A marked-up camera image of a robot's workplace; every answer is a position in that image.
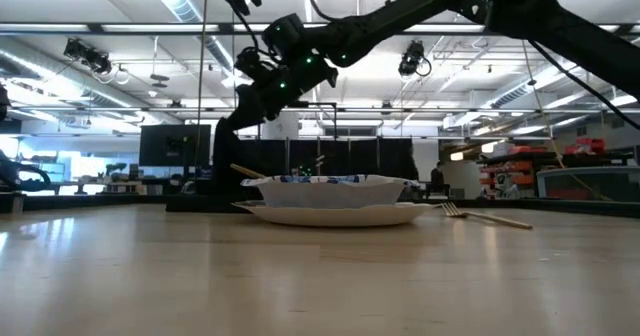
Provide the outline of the gold fork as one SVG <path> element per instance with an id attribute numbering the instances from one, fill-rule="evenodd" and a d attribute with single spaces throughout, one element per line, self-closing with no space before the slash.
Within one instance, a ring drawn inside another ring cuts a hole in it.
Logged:
<path id="1" fill-rule="evenodd" d="M 449 218 L 463 219 L 463 218 L 473 217 L 483 221 L 487 221 L 487 222 L 491 222 L 491 223 L 495 223 L 503 226 L 508 226 L 512 228 L 518 228 L 523 230 L 533 229 L 533 226 L 530 224 L 526 224 L 526 223 L 522 223 L 522 222 L 518 222 L 518 221 L 514 221 L 514 220 L 502 218 L 502 217 L 480 214 L 475 212 L 464 212 L 464 211 L 461 211 L 455 204 L 449 203 L 449 202 L 442 203 L 439 205 L 439 207 L 443 210 L 444 215 Z"/>

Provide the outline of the shelf with orange bins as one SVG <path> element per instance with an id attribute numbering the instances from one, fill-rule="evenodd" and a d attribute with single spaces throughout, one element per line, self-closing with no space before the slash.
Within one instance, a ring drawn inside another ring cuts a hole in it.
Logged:
<path id="1" fill-rule="evenodd" d="M 483 193 L 493 199 L 540 198 L 536 175 L 540 171 L 601 166 L 638 166 L 631 149 L 609 151 L 602 138 L 580 138 L 567 146 L 507 145 L 478 162 Z"/>

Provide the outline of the white paper bowl blue print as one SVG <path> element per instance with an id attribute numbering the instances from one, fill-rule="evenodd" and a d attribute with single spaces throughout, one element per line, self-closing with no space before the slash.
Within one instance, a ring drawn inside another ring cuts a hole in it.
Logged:
<path id="1" fill-rule="evenodd" d="M 269 207 L 359 209 L 392 205 L 414 182 L 380 175 L 270 176 L 245 179 L 244 187 L 257 188 Z"/>

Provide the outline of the silver ceiling duct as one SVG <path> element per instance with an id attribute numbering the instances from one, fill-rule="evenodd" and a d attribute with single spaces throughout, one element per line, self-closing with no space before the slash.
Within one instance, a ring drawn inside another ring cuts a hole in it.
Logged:
<path id="1" fill-rule="evenodd" d="M 202 35 L 203 14 L 193 0 L 160 0 L 180 23 L 198 24 L 195 38 L 202 44 L 204 53 L 208 53 L 228 77 L 243 78 L 244 74 L 236 70 L 226 48 L 215 36 Z"/>

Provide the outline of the black cloth napkin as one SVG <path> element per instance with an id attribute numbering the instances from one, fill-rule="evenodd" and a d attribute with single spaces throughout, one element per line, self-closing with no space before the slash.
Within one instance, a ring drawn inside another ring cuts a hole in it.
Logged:
<path id="1" fill-rule="evenodd" d="M 240 141 L 235 134 L 239 129 L 240 123 L 232 116 L 217 123 L 210 179 L 196 181 L 194 195 L 171 197 L 166 204 L 167 212 L 242 213 L 233 203 L 247 201 L 257 192 L 241 185 L 248 175 L 233 169 L 231 165 L 260 174 L 267 174 L 268 169 L 259 156 Z"/>

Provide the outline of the black partition panels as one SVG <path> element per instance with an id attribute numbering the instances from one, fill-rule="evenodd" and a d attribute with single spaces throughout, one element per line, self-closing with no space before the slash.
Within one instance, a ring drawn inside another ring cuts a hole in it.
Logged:
<path id="1" fill-rule="evenodd" d="M 419 172 L 409 139 L 244 140 L 265 175 L 381 175 L 417 180 Z"/>

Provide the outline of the wooden utensil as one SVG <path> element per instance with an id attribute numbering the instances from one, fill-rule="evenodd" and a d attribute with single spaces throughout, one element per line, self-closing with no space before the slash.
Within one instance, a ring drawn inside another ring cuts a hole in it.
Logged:
<path id="1" fill-rule="evenodd" d="M 248 177 L 250 177 L 250 178 L 253 178 L 253 179 L 262 179 L 262 178 L 266 178 L 266 175 L 264 175 L 264 174 L 261 174 L 261 173 L 259 173 L 259 172 L 257 172 L 257 171 L 251 170 L 251 169 L 249 169 L 249 168 L 246 168 L 246 167 L 243 167 L 243 166 L 240 166 L 240 165 L 234 164 L 234 163 L 232 163 L 232 164 L 230 165 L 230 168 L 231 168 L 231 169 L 233 169 L 233 170 L 235 170 L 235 171 L 237 171 L 237 172 L 242 173 L 242 174 L 243 174 L 243 175 L 245 175 L 245 176 L 248 176 Z"/>

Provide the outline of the black overhead beam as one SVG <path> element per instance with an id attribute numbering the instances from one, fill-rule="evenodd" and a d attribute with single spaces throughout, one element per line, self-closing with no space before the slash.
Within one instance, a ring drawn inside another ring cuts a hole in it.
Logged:
<path id="1" fill-rule="evenodd" d="M 601 29 L 619 36 L 640 36 L 640 23 L 599 24 Z M 256 35 L 263 33 L 268 23 L 249 24 Z M 134 35 L 134 36 L 195 36 L 202 31 L 199 23 L 26 23 L 0 22 L 0 35 Z M 208 24 L 207 34 L 247 35 L 242 23 Z M 485 26 L 471 23 L 421 23 L 400 31 L 399 35 L 475 36 L 492 35 Z"/>

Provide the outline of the black monitor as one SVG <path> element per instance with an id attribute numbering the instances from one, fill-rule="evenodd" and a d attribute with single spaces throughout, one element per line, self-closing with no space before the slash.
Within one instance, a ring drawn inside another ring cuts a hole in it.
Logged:
<path id="1" fill-rule="evenodd" d="M 141 127 L 140 166 L 206 166 L 210 161 L 210 151 L 210 125 L 167 124 Z"/>

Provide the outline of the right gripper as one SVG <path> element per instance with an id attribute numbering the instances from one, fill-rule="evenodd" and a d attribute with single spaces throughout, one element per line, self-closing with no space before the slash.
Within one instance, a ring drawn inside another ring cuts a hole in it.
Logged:
<path id="1" fill-rule="evenodd" d="M 266 69 L 251 86 L 242 84 L 235 88 L 238 106 L 227 118 L 229 128 L 236 131 L 259 125 L 261 117 L 272 121 L 283 108 L 296 103 L 319 84 L 327 82 L 335 87 L 337 77 L 338 70 L 312 52 Z M 256 109 L 256 95 L 259 109 Z"/>

